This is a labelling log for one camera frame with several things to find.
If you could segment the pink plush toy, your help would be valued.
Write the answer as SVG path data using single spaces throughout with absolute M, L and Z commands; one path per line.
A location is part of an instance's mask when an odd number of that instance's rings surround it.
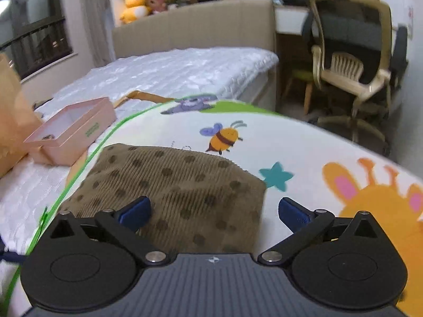
M 167 10 L 166 0 L 146 0 L 146 5 L 151 10 L 151 14 L 158 14 Z

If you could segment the brown dotted corduroy garment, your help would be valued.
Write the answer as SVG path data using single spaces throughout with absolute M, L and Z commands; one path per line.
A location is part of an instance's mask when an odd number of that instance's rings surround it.
M 152 215 L 138 235 L 168 253 L 252 253 L 265 184 L 228 159 L 168 147 L 104 147 L 59 211 L 77 218 L 120 210 L 146 196 Z

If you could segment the white desk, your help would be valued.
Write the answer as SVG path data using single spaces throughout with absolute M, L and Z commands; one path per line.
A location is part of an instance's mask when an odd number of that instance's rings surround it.
M 302 34 L 303 23 L 310 12 L 307 7 L 274 5 L 275 28 L 279 34 Z

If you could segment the beige padded headboard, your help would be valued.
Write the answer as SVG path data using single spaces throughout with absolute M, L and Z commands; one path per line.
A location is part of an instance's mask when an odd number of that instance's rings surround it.
M 218 0 L 142 17 L 113 29 L 117 58 L 172 49 L 254 47 L 275 50 L 272 0 Z

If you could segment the brown paper bag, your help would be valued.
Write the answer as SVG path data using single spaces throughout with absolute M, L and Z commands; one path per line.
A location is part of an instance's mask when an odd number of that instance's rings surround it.
M 41 119 L 21 90 L 21 80 L 1 53 L 0 62 L 0 176 L 4 177 L 27 153 L 27 139 L 41 125 Z

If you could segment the yellow duck plush toy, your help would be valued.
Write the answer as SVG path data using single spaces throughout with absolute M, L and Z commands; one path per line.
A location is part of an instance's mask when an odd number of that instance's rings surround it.
M 124 0 L 124 2 L 126 8 L 120 17 L 123 24 L 130 24 L 151 14 L 151 8 L 146 5 L 146 0 Z

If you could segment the pink cardboard box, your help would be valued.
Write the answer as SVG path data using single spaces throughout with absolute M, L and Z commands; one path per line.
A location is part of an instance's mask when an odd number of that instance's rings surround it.
M 36 163 L 72 166 L 115 121 L 108 98 L 78 102 L 44 122 L 24 146 Z

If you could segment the beige office chair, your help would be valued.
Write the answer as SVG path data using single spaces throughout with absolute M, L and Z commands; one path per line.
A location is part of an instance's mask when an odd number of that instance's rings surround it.
M 391 147 L 379 126 L 407 69 L 407 27 L 392 29 L 391 9 L 381 0 L 309 1 L 302 36 L 312 54 L 315 86 L 330 108 L 310 124 L 342 125 L 354 143 L 361 133 L 372 134 L 388 156 Z

